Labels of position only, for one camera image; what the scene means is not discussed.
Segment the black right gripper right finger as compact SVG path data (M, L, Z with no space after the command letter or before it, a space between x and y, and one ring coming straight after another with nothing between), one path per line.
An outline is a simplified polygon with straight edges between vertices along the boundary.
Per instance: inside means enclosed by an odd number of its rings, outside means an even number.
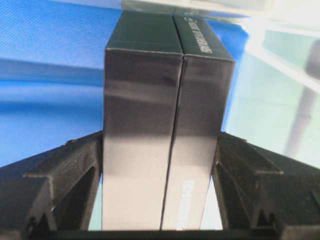
M317 167L221 132L211 175L225 230L271 230L279 240L319 239Z

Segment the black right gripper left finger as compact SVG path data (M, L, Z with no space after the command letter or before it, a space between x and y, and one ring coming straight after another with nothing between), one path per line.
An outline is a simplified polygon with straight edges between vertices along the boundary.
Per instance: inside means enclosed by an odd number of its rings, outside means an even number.
M72 139L0 169L0 237L46 239L89 228L102 174L103 133Z

